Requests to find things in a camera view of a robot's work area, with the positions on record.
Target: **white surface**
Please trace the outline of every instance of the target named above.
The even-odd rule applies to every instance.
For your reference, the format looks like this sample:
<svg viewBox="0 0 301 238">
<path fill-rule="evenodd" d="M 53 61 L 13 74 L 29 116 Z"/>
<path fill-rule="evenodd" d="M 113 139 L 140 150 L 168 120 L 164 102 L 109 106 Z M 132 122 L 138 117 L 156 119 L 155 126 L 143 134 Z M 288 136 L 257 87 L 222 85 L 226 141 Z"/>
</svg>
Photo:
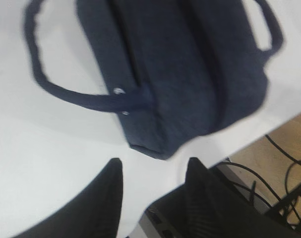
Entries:
<svg viewBox="0 0 301 238">
<path fill-rule="evenodd" d="M 86 93 L 105 88 L 70 0 L 48 0 L 39 39 L 49 77 Z M 261 48 L 268 33 L 245 0 Z M 65 103 L 32 79 L 22 36 L 26 0 L 0 0 L 0 238 L 46 218 L 79 193 L 113 157 L 123 162 L 118 237 L 126 237 L 152 201 L 184 181 L 187 159 L 212 166 L 301 112 L 301 0 L 271 0 L 285 32 L 283 50 L 268 63 L 264 107 L 219 133 L 184 145 L 168 161 L 129 149 L 115 115 Z"/>
</svg>

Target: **fabric bag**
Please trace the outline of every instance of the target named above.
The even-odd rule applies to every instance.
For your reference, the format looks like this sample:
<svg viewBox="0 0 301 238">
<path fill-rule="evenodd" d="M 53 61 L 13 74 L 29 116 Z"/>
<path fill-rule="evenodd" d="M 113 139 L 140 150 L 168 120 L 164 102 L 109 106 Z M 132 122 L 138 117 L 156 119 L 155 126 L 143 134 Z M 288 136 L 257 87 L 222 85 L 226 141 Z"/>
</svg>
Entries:
<svg viewBox="0 0 301 238">
<path fill-rule="evenodd" d="M 77 14 L 109 95 L 88 95 L 50 82 L 42 70 L 35 16 L 25 37 L 37 83 L 92 110 L 117 113 L 132 149 L 167 159 L 185 142 L 252 114 L 266 95 L 263 67 L 283 35 L 265 0 L 272 48 L 257 48 L 241 0 L 77 0 Z"/>
</svg>

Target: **black cable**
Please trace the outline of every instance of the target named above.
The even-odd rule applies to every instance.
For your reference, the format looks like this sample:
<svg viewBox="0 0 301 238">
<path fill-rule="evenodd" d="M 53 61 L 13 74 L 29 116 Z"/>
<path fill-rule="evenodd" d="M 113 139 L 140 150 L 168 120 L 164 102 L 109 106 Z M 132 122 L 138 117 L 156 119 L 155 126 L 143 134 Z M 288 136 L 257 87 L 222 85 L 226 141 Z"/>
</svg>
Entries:
<svg viewBox="0 0 301 238">
<path fill-rule="evenodd" d="M 284 154 L 287 158 L 292 160 L 294 163 L 298 164 L 301 166 L 301 162 L 296 160 L 294 157 L 292 157 L 290 154 L 288 154 L 286 151 L 284 151 L 279 145 L 277 145 L 272 138 L 269 137 L 269 135 L 265 135 L 265 137 L 269 140 L 269 142 L 275 146 L 282 154 Z"/>
<path fill-rule="evenodd" d="M 240 187 L 240 188 L 242 188 L 242 189 L 244 189 L 244 190 L 246 190 L 246 191 L 248 191 L 248 192 L 252 192 L 252 189 L 250 189 L 250 188 L 248 188 L 248 187 L 245 187 L 244 185 L 241 185 L 241 184 L 239 184 L 239 183 L 237 183 L 237 182 L 234 182 L 234 181 L 230 181 L 233 185 L 235 185 L 235 186 L 237 186 L 237 187 Z M 258 197 L 263 203 L 265 203 L 266 204 L 266 206 L 268 206 L 268 207 L 272 207 L 270 204 L 269 204 L 269 202 L 267 202 L 266 200 L 265 200 L 265 198 L 263 198 L 262 196 L 260 196 L 258 193 L 256 193 L 256 192 L 254 192 L 253 193 L 256 197 Z"/>
<path fill-rule="evenodd" d="M 285 191 L 286 191 L 286 194 L 288 195 L 289 194 L 289 191 L 288 191 L 288 178 L 289 178 L 289 174 L 290 174 L 290 171 L 291 169 L 293 168 L 293 166 L 297 165 L 298 163 L 296 162 L 293 162 L 287 169 L 287 172 L 286 172 L 286 175 L 285 175 Z M 299 215 L 299 213 L 297 212 L 296 208 L 295 208 L 295 205 L 291 204 L 291 207 L 292 207 L 292 210 L 294 211 L 295 215 L 297 216 L 298 220 L 301 221 L 301 217 Z"/>
<path fill-rule="evenodd" d="M 286 172 L 286 175 L 285 175 L 285 191 L 286 191 L 286 194 L 289 194 L 289 191 L 288 191 L 288 177 L 289 177 L 289 174 L 290 174 L 290 171 L 291 169 L 293 168 L 293 166 L 295 166 L 296 162 L 293 162 L 287 169 L 287 172 Z"/>
<path fill-rule="evenodd" d="M 256 181 L 253 182 L 253 184 L 251 186 L 251 192 L 249 194 L 249 202 L 252 206 L 254 206 L 255 190 L 256 190 Z"/>
<path fill-rule="evenodd" d="M 259 180 L 261 180 L 263 182 L 263 184 L 269 189 L 269 191 L 277 198 L 278 201 L 281 201 L 281 198 L 278 196 L 278 194 L 273 190 L 273 188 L 258 174 L 256 173 L 254 170 L 251 170 L 250 168 L 241 165 L 241 164 L 237 164 L 237 163 L 232 163 L 232 162 L 220 162 L 218 165 L 232 165 L 232 166 L 236 166 L 239 168 L 242 168 L 244 170 L 249 171 L 250 173 L 254 174 L 256 177 L 259 178 Z"/>
</svg>

